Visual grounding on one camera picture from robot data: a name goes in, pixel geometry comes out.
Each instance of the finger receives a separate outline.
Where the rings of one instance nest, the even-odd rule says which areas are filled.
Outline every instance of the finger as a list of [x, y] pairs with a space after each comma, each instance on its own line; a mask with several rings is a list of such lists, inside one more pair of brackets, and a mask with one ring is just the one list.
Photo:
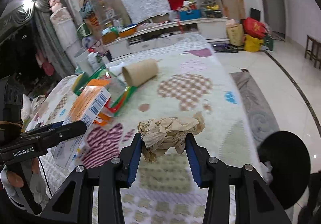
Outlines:
[[17, 188], [23, 187], [22, 178], [19, 175], [15, 174], [14, 172], [7, 171], [7, 179], [12, 186], [17, 187]]
[[33, 159], [31, 170], [32, 170], [33, 173], [39, 174], [39, 170], [40, 169], [39, 169], [39, 160], [38, 160], [38, 158], [34, 158]]

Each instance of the cardboard tube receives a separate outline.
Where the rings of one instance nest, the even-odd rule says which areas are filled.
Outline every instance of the cardboard tube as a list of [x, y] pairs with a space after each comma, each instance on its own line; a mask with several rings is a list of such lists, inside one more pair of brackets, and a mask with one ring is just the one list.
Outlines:
[[147, 59], [123, 67], [123, 76], [129, 86], [138, 87], [157, 75], [158, 66], [154, 59]]

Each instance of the patterned tablecloth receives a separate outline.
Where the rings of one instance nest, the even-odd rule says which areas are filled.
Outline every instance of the patterned tablecloth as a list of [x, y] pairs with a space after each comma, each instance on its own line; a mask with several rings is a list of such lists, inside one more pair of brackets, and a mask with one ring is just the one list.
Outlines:
[[[228, 165], [246, 163], [259, 169], [256, 148], [235, 84], [200, 35], [168, 47], [140, 52], [109, 64], [143, 59], [158, 61], [159, 73], [138, 88], [119, 117], [104, 128], [92, 127], [87, 137], [91, 151], [83, 160], [87, 167], [99, 166], [128, 146], [139, 121], [173, 116], [192, 117], [202, 112], [206, 128], [195, 136], [211, 156]], [[64, 120], [76, 96], [70, 91], [75, 77], [63, 79], [49, 95], [44, 108], [33, 119], [48, 124]], [[56, 191], [72, 169], [54, 164], [50, 153], [41, 157], [52, 191]], [[186, 153], [175, 149], [147, 163], [143, 156], [130, 189], [121, 189], [126, 223], [202, 223], [207, 189], [193, 181]], [[230, 223], [235, 220], [235, 195], [231, 187]], [[94, 190], [93, 222], [98, 222], [98, 188]]]

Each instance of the black round object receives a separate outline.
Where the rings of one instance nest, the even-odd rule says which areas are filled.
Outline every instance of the black round object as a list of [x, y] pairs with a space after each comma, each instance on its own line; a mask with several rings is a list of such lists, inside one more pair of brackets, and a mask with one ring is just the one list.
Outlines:
[[270, 161], [273, 181], [269, 187], [286, 210], [303, 195], [310, 178], [309, 152], [302, 140], [288, 131], [271, 134], [259, 146], [262, 163]]

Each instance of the gray rug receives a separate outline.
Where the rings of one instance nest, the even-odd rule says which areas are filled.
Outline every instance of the gray rug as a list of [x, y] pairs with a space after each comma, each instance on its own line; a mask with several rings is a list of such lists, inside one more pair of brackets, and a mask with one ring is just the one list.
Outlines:
[[[258, 147], [270, 134], [279, 131], [273, 112], [249, 72], [230, 73], [240, 94], [248, 116], [250, 128]], [[285, 211], [292, 222], [293, 207]]]

